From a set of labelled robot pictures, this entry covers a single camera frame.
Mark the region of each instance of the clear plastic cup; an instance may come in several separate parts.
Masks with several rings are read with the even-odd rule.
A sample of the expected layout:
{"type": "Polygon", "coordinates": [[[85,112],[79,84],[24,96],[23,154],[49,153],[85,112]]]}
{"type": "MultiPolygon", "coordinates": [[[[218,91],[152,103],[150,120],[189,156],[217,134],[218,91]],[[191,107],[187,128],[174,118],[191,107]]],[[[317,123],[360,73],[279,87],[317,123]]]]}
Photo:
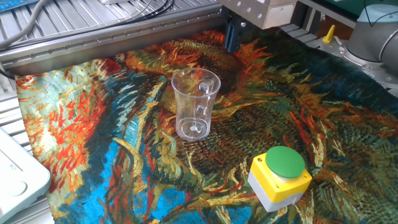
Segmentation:
{"type": "Polygon", "coordinates": [[[174,73],[177,134],[186,141],[199,141],[210,132],[211,113],[221,81],[213,72],[186,68],[174,73]]]}

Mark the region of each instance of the black wire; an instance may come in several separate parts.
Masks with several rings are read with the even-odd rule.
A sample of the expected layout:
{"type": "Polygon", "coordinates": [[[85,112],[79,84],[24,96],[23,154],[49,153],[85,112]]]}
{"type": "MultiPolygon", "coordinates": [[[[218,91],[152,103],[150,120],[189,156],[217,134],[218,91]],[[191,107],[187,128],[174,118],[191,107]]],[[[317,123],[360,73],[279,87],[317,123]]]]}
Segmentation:
{"type": "Polygon", "coordinates": [[[0,74],[4,75],[5,77],[7,77],[9,79],[15,80],[15,77],[13,75],[8,75],[7,72],[5,72],[5,71],[3,71],[1,69],[0,69],[0,74]]]}
{"type": "Polygon", "coordinates": [[[373,26],[378,22],[378,20],[382,19],[383,17],[390,16],[390,15],[393,15],[393,14],[395,14],[395,13],[398,13],[398,11],[395,11],[395,12],[392,12],[392,13],[388,13],[388,14],[386,14],[386,15],[384,15],[384,16],[381,16],[381,17],[379,17],[378,19],[376,19],[376,21],[374,21],[373,24],[372,24],[372,23],[371,23],[371,20],[370,20],[370,18],[369,18],[368,10],[366,9],[366,0],[363,0],[363,6],[365,7],[366,17],[368,18],[368,22],[369,22],[369,25],[370,25],[371,27],[373,27],[373,26]]]}

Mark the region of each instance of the cable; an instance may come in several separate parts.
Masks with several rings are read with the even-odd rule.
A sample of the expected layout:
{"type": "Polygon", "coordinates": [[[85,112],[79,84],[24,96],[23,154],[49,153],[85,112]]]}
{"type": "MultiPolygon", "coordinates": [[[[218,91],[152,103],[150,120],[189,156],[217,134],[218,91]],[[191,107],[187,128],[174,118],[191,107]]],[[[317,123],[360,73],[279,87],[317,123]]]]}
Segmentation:
{"type": "Polygon", "coordinates": [[[18,41],[19,39],[23,38],[27,35],[33,28],[36,22],[36,18],[39,15],[40,10],[42,9],[43,5],[47,2],[47,0],[40,0],[35,8],[32,11],[32,15],[30,16],[30,21],[27,26],[22,29],[18,34],[13,35],[12,37],[0,42],[0,49],[4,49],[10,46],[12,43],[18,41]]]}
{"type": "Polygon", "coordinates": [[[15,80],[15,77],[8,75],[5,71],[3,71],[2,69],[0,69],[0,74],[4,75],[5,77],[11,79],[11,80],[15,80]]]}
{"type": "Polygon", "coordinates": [[[363,0],[363,6],[365,7],[366,17],[368,18],[368,22],[369,22],[369,25],[370,25],[371,27],[373,27],[373,26],[378,22],[378,20],[382,19],[383,17],[390,16],[390,15],[393,15],[393,14],[395,14],[395,13],[398,13],[398,11],[395,11],[395,12],[392,12],[392,13],[388,13],[388,14],[386,14],[386,15],[384,15],[384,16],[381,16],[381,17],[379,17],[378,19],[376,19],[376,21],[374,21],[373,24],[372,24],[372,23],[371,23],[371,20],[370,20],[370,18],[369,18],[368,10],[366,9],[366,0],[363,0]]]}

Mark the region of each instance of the metal plate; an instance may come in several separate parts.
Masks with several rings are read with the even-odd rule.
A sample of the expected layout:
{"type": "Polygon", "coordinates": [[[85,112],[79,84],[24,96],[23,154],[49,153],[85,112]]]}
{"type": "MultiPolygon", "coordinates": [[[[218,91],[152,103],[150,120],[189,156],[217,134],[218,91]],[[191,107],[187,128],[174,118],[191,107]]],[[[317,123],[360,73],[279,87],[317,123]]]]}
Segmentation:
{"type": "MultiPolygon", "coordinates": [[[[215,0],[180,0],[175,1],[173,10],[183,11],[214,2],[215,0]]],[[[12,37],[27,25],[36,4],[0,13],[0,41],[12,37]]],[[[93,31],[93,28],[103,29],[104,26],[121,24],[153,13],[164,4],[165,0],[132,0],[117,4],[102,4],[100,0],[49,0],[39,13],[33,30],[19,44],[32,44],[46,37],[61,38],[93,31]]]]}

